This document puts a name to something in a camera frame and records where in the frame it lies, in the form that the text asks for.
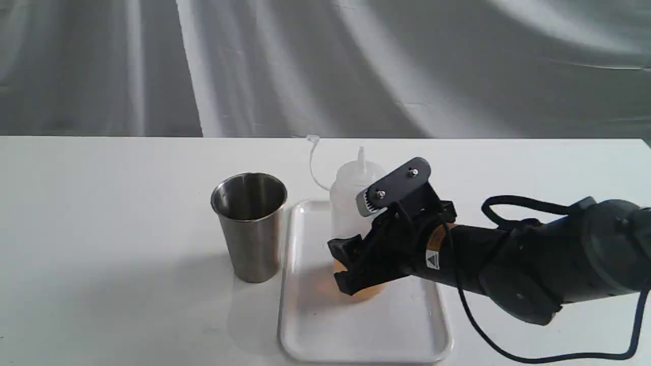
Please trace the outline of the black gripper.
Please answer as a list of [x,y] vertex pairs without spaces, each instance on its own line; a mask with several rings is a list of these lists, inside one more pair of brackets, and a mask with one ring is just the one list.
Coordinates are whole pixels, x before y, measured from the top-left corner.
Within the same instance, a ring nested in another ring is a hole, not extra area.
[[436,229],[451,228],[457,213],[452,201],[442,202],[442,213],[422,211],[407,222],[400,213],[385,211],[375,218],[367,236],[331,239],[328,248],[344,269],[333,276],[340,292],[353,296],[361,290],[416,276],[424,280],[453,280],[453,269],[435,269],[426,255]]

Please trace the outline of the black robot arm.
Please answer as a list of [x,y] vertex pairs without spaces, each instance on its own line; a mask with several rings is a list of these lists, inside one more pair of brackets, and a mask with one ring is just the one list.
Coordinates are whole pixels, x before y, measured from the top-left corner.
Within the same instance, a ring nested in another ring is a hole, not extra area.
[[335,273],[340,292],[414,276],[488,297],[544,326],[564,305],[649,289],[649,208],[496,196],[482,211],[497,227],[458,225],[451,201],[428,201],[389,208],[366,236],[330,239],[344,267]]

